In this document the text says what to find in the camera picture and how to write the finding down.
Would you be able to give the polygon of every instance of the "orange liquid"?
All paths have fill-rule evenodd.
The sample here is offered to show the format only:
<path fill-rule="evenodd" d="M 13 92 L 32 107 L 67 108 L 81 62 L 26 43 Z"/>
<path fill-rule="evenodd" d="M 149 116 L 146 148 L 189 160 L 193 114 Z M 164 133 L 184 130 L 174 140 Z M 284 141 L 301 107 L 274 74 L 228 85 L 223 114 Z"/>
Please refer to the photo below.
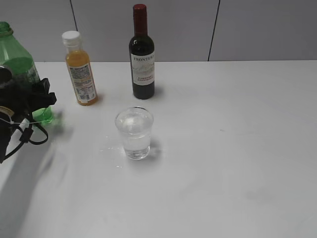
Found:
<path fill-rule="evenodd" d="M 89 60 L 89 56 L 88 54 L 83 51 L 83 50 L 79 50 L 79 51 L 71 51 L 66 55 L 66 63 L 70 66 L 70 67 L 80 67 L 83 66 L 87 63 L 89 63 L 89 67 L 90 67 L 90 72 L 91 72 L 91 77 L 93 79 L 93 73 L 91 71 L 91 66 L 90 66 L 90 60 Z M 82 106 L 89 106 L 91 104 L 94 104 L 96 101 L 98 101 L 98 96 L 96 95 L 96 97 L 86 103 L 82 103 L 78 100 L 77 98 L 77 102 L 82 105 Z"/>

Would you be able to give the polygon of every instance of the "white bottle cap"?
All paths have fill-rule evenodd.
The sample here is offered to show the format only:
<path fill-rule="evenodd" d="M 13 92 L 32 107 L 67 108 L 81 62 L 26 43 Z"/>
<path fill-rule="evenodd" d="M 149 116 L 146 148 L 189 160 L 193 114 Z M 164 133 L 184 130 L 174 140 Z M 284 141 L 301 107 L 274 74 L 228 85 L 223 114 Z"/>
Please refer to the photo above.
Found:
<path fill-rule="evenodd" d="M 81 36 L 78 31 L 66 31 L 61 37 L 66 47 L 75 47 L 81 44 Z"/>

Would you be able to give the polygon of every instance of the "cup rim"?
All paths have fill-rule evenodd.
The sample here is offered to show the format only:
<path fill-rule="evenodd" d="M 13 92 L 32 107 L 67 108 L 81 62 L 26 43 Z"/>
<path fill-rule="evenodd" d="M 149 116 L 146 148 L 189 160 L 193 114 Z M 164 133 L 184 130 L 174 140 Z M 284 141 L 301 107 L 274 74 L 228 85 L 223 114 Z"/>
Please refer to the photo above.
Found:
<path fill-rule="evenodd" d="M 120 130 L 120 129 L 118 128 L 118 125 L 117 125 L 117 119 L 118 119 L 119 115 L 120 115 L 121 113 L 127 111 L 127 110 L 134 109 L 134 108 L 142 109 L 142 110 L 146 111 L 146 112 L 151 116 L 152 123 L 151 123 L 151 125 L 149 125 L 149 127 L 146 127 L 145 129 L 149 129 L 149 128 L 152 127 L 153 122 L 154 122 L 154 117 L 153 117 L 152 113 L 150 113 L 147 109 L 145 109 L 145 108 L 143 108 L 143 107 L 133 106 L 133 107 L 129 107 L 129 108 L 126 108 L 126 109 L 120 111 L 120 112 L 117 114 L 117 116 L 115 117 L 115 119 L 114 119 L 115 126 L 117 127 L 117 129 L 118 129 L 121 133 L 130 134 L 130 135 L 137 135 L 137 134 L 141 134 L 141 133 L 142 133 L 142 132 L 139 132 L 139 133 L 128 133 L 128 132 L 125 132 L 125 131 Z"/>

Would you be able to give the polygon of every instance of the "red bottle cap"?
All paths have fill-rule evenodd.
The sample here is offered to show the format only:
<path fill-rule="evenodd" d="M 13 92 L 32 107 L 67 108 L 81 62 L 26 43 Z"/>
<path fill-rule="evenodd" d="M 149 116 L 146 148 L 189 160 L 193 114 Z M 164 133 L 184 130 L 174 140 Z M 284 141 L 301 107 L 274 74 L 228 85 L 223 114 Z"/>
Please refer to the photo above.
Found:
<path fill-rule="evenodd" d="M 147 35 L 147 6 L 144 4 L 136 4 L 133 6 L 134 34 Z"/>

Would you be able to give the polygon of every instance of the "wine label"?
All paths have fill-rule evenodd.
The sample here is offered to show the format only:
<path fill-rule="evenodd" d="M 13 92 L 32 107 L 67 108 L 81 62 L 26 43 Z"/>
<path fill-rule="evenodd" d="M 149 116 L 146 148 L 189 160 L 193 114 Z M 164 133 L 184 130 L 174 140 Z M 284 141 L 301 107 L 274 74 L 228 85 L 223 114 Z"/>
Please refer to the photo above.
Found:
<path fill-rule="evenodd" d="M 131 54 L 132 77 L 137 85 L 148 85 L 154 82 L 154 52 L 147 56 Z"/>
<path fill-rule="evenodd" d="M 89 63 L 80 67 L 68 66 L 68 69 L 78 101 L 93 100 L 97 94 Z"/>

